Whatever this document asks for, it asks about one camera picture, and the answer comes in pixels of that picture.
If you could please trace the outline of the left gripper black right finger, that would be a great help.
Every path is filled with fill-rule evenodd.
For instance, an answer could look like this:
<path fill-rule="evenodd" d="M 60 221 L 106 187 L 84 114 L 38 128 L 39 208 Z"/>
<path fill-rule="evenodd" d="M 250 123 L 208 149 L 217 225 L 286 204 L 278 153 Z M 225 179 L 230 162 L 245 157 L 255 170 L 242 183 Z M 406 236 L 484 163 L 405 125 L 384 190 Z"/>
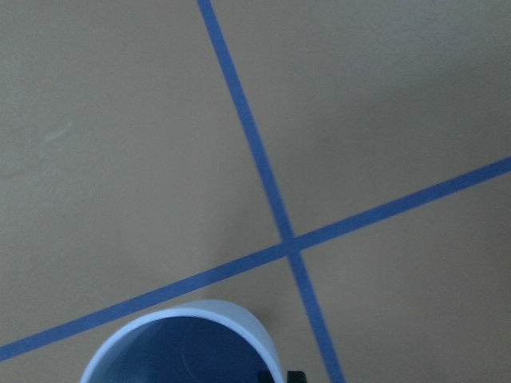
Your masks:
<path fill-rule="evenodd" d="M 287 383 L 305 383 L 305 372 L 299 370 L 287 371 Z"/>

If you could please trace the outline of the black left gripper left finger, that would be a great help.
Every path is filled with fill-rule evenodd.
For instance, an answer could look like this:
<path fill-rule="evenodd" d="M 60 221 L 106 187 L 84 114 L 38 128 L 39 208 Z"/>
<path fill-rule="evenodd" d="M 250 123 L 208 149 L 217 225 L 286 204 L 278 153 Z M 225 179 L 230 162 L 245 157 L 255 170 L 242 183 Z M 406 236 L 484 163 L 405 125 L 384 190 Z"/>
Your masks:
<path fill-rule="evenodd" d="M 258 374 L 258 383 L 271 383 L 271 373 L 262 371 Z"/>

